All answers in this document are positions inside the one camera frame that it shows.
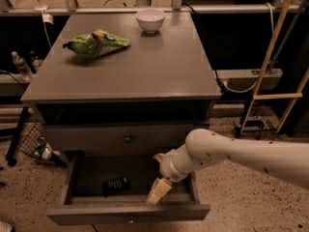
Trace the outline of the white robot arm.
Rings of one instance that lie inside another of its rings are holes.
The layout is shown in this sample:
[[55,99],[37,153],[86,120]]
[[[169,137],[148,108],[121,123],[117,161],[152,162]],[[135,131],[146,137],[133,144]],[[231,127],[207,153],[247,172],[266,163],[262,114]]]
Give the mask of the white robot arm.
[[222,160],[249,167],[274,178],[309,188],[309,144],[228,138],[211,130],[191,131],[184,144],[154,155],[161,176],[155,179],[147,202],[157,204],[191,172]]

